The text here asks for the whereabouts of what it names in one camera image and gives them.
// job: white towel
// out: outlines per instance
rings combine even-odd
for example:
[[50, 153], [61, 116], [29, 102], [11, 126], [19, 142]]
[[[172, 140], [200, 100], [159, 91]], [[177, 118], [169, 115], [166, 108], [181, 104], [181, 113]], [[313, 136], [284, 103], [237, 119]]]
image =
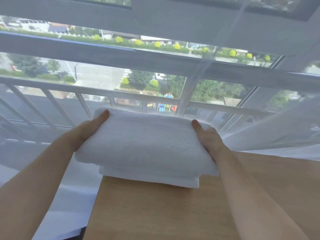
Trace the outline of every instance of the white towel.
[[188, 188], [198, 188], [202, 174], [218, 175], [190, 120], [109, 110], [108, 120], [75, 153], [77, 161], [99, 165], [106, 176]]

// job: wooden surface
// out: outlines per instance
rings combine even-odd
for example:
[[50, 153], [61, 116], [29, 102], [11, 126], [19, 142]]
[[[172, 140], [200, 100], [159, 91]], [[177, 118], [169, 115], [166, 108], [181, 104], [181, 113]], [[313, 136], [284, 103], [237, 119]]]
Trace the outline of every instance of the wooden surface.
[[[236, 152], [245, 169], [302, 228], [320, 236], [320, 161]], [[239, 240], [218, 177], [199, 189], [104, 176], [83, 240]]]

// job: stack of towels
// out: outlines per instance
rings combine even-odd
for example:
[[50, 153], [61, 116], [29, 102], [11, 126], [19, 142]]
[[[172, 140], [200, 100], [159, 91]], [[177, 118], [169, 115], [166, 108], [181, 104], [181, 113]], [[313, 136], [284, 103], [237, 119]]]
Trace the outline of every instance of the stack of towels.
[[78, 162], [99, 165], [106, 176], [188, 188], [198, 188], [202, 174], [218, 175], [190, 120], [109, 110], [108, 120], [75, 153]]

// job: forearm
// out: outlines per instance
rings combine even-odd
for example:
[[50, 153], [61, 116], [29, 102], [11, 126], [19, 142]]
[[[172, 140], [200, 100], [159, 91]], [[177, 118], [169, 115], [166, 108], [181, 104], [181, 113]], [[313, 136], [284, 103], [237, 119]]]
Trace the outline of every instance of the forearm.
[[68, 134], [64, 134], [0, 188], [3, 239], [32, 239], [54, 199], [73, 152]]
[[308, 239], [227, 147], [213, 158], [242, 240]]

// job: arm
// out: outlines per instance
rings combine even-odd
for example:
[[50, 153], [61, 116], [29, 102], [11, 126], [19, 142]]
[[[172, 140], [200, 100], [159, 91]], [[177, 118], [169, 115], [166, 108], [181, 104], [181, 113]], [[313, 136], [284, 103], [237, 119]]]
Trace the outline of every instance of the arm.
[[192, 126], [218, 166], [230, 210], [242, 240], [308, 240], [286, 212], [246, 172], [214, 128]]
[[85, 121], [64, 133], [0, 188], [0, 234], [7, 240], [31, 240], [45, 217], [73, 153], [109, 117]]

